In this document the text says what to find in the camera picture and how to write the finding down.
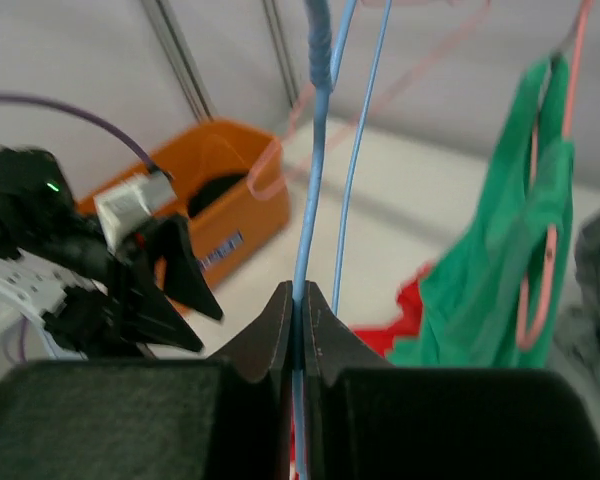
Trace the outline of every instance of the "green cloth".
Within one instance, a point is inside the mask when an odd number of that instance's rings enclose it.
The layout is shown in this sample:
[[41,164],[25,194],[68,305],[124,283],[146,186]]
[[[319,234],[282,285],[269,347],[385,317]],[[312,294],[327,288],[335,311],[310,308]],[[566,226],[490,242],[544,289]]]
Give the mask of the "green cloth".
[[[561,138],[569,66],[534,64],[518,85],[491,159],[474,219],[420,285],[424,314],[417,340],[398,340],[399,366],[541,367],[564,282],[573,221],[574,147]],[[538,104],[546,88],[544,101]],[[529,189],[531,133],[538,119],[538,168]],[[516,347],[520,283],[529,274],[528,327],[540,294],[547,228],[558,245],[545,329],[528,352]]]

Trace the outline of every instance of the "orange box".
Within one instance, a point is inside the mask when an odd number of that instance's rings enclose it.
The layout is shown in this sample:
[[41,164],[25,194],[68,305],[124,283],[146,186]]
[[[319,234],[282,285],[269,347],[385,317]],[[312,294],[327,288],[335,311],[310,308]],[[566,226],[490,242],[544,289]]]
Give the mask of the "orange box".
[[[282,175],[282,146],[278,138],[224,119],[195,126],[174,138],[151,155],[160,168],[173,176],[172,185],[178,198],[156,214],[178,212],[187,216],[189,199],[203,185],[218,176],[246,173],[271,142],[277,144],[276,154],[255,183],[258,191]],[[139,162],[83,199],[79,210],[95,213],[94,195],[135,174],[146,172]],[[193,252],[204,264],[201,268],[209,286],[213,288],[221,282],[284,228],[289,216],[286,186],[271,199],[262,201],[251,195],[246,179],[242,179],[191,219],[189,234]],[[159,279],[160,270],[158,268],[156,272]]]

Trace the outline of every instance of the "gray fabric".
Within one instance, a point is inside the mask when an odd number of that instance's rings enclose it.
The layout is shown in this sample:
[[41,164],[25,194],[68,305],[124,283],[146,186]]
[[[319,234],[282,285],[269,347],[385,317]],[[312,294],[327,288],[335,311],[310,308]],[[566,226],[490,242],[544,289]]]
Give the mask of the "gray fabric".
[[600,380],[600,213],[584,225],[575,247],[582,304],[562,312],[555,341]]

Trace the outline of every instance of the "white wall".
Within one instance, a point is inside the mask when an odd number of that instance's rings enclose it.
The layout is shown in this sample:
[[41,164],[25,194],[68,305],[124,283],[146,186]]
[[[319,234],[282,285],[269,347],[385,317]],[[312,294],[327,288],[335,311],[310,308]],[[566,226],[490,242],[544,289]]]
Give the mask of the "white wall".
[[[461,3],[455,8],[440,1],[425,7],[393,9],[376,81],[378,94],[476,11],[482,1]],[[487,155],[497,139],[520,72],[564,37],[579,3],[494,0],[490,16],[475,36],[370,122]],[[336,26],[344,4],[345,0],[331,0]],[[308,69],[303,2],[280,1],[278,6],[296,73],[304,83]],[[348,117],[359,112],[381,17],[382,8],[359,7],[356,12],[332,101],[336,114]],[[574,122],[576,175],[578,180],[600,186],[600,0],[589,25]]]
[[224,117],[272,129],[290,106],[259,0],[171,0],[212,104]]
[[[0,0],[0,89],[87,108],[149,150],[194,123],[135,0]],[[135,161],[107,133],[29,107],[0,107],[0,144],[53,152],[77,196]]]

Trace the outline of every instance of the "red fabric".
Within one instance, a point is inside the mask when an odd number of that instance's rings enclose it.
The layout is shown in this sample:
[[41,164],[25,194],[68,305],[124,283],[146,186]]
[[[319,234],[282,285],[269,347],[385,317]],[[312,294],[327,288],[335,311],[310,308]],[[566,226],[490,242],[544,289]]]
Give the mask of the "red fabric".
[[[426,264],[420,268],[416,275],[406,284],[400,287],[396,296],[396,303],[402,309],[402,313],[385,328],[356,328],[353,330],[374,352],[383,357],[393,348],[396,337],[417,337],[420,333],[422,322],[422,311],[424,306],[420,298],[418,284],[433,268]],[[294,429],[291,425],[291,462],[295,461]]]

